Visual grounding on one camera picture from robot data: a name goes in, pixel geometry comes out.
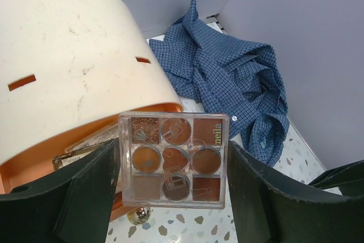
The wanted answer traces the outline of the blue checkered cloth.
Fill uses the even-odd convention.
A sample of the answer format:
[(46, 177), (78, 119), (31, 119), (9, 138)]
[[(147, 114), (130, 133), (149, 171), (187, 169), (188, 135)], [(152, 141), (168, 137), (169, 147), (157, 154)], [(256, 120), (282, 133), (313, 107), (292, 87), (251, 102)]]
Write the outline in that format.
[(149, 45), (176, 93), (208, 113), (230, 117), (230, 137), (240, 135), (254, 158), (274, 166), (289, 120), (283, 79), (266, 43), (223, 34), (198, 17), (197, 3)]

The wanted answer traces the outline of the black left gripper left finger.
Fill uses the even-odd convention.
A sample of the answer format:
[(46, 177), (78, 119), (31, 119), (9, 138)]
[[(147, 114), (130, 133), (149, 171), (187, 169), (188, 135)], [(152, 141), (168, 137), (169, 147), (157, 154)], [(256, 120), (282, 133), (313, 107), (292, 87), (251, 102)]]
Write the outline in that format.
[(119, 140), (1, 195), (1, 242), (105, 242)]

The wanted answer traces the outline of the long brown labelled palette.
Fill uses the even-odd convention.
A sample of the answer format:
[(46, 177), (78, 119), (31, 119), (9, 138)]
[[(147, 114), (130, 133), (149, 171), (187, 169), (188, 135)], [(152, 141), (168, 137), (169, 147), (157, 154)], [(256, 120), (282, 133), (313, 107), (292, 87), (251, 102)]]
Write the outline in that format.
[(118, 137), (117, 123), (111, 123), (77, 143), (70, 145), (64, 150), (64, 153), (55, 156), (52, 160), (55, 171), (85, 157), (95, 149), (102, 146), (103, 143)]

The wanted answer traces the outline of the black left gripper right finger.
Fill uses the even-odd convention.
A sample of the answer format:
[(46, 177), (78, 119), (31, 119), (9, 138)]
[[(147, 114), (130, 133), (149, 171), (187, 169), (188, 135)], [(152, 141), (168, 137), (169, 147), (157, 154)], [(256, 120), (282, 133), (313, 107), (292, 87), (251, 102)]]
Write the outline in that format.
[(363, 241), (363, 195), (301, 183), (233, 141), (227, 176), (239, 242)]

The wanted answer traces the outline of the round cream drawer organizer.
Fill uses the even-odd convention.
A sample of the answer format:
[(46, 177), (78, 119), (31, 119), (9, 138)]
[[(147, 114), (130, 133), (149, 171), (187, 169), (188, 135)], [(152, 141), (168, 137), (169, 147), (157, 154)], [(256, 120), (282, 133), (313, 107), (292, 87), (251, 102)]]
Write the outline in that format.
[(182, 109), (121, 0), (1, 0), (1, 196), (121, 112)]

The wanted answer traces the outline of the nine-pan orange eyeshadow palette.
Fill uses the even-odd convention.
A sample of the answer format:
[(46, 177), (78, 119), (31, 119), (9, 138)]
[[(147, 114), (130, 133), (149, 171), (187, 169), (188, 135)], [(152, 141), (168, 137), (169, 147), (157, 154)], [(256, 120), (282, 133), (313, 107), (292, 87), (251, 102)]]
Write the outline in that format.
[(125, 205), (225, 206), (227, 115), (123, 112), (118, 126)]

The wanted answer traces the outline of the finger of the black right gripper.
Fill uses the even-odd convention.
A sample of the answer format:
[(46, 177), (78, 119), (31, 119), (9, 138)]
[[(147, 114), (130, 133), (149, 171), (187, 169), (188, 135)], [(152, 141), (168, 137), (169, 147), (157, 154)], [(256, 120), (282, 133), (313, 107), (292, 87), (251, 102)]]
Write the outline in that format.
[(363, 195), (363, 165), (363, 160), (360, 160), (327, 170), (309, 185), (321, 190), (338, 187), (343, 195)]

